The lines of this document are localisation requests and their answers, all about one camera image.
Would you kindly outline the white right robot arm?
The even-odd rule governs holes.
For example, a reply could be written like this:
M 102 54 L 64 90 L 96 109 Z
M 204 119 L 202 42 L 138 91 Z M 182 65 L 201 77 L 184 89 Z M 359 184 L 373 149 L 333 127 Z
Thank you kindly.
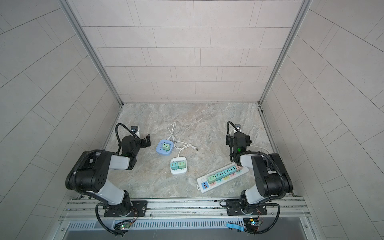
M 278 222 L 281 213 L 281 206 L 273 200 L 282 199 L 287 193 L 293 191 L 292 180 L 279 154 L 248 151 L 247 147 L 252 143 L 250 136 L 242 133 L 231 121 L 227 122 L 226 130 L 226 145 L 230 148 L 230 161 L 239 167 L 253 169 L 254 172 L 255 185 L 242 191 L 239 205 L 245 215 L 257 212 L 258 218 L 249 219 L 244 232 L 252 235 L 267 233 Z M 271 225 L 260 230 L 256 222 L 262 216 L 260 209 L 267 207 L 277 208 L 277 213 Z

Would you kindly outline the dark teal plug adapter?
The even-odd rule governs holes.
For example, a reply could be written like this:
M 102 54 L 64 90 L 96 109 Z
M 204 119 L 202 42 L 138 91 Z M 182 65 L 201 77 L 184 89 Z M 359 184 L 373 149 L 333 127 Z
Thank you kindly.
M 216 181 L 221 180 L 223 178 L 222 172 L 215 173 L 215 178 L 216 178 Z

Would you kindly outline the blue square power socket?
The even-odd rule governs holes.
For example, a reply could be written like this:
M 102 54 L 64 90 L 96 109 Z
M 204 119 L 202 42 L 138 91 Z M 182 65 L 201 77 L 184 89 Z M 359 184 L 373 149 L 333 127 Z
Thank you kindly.
M 162 139 L 159 141 L 156 147 L 156 152 L 162 156 L 169 156 L 172 153 L 173 149 L 174 142 L 167 139 Z

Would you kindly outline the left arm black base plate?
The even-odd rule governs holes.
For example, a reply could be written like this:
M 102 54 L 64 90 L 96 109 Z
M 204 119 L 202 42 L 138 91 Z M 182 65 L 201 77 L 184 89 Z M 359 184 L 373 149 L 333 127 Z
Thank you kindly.
M 125 218 L 125 217 L 144 217 L 147 210 L 148 201 L 131 201 L 130 206 L 125 203 L 120 205 L 107 205 L 103 207 L 106 218 Z

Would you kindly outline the white multicolour power strip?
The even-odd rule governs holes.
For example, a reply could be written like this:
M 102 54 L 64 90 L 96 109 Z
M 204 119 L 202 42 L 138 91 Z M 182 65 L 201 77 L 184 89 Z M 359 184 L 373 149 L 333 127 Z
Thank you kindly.
M 235 163 L 197 178 L 197 189 L 203 194 L 249 172 L 249 168 Z

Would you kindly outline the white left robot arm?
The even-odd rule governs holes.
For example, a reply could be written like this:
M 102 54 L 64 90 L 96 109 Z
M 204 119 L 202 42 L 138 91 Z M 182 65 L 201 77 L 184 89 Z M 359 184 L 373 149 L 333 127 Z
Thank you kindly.
M 118 140 L 118 150 L 90 150 L 82 153 L 70 173 L 65 185 L 68 190 L 74 190 L 99 201 L 95 207 L 96 218 L 100 225 L 114 236 L 123 237 L 139 217 L 146 214 L 147 201 L 132 201 L 126 190 L 119 189 L 108 180 L 109 170 L 131 170 L 137 162 L 140 149 L 151 146 L 150 135 L 140 138 L 139 127 L 127 129 L 130 135 Z M 105 210 L 105 217 L 129 217 L 133 219 L 116 223 L 112 228 L 102 221 L 99 207 Z

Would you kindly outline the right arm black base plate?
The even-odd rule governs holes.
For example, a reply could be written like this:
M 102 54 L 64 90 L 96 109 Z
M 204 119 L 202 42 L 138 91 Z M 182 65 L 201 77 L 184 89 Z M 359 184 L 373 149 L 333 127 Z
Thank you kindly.
M 267 209 L 258 204 L 248 204 L 246 200 L 227 199 L 224 200 L 224 208 L 227 209 L 228 216 L 265 216 Z

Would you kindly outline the light teal plug adapter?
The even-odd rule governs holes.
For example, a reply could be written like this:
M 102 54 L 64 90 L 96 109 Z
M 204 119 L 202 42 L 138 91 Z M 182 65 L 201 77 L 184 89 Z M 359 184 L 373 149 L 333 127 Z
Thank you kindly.
M 225 178 L 231 174 L 231 171 L 229 169 L 226 169 L 226 170 L 222 171 L 222 174 L 223 174 L 223 177 Z

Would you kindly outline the green plug adapter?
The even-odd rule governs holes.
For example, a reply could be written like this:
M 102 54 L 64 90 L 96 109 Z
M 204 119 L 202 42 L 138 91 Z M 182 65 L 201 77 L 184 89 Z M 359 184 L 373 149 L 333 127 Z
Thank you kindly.
M 170 149 L 171 149 L 171 145 L 170 144 L 167 144 L 167 143 L 163 144 L 163 150 L 164 151 L 169 151 Z

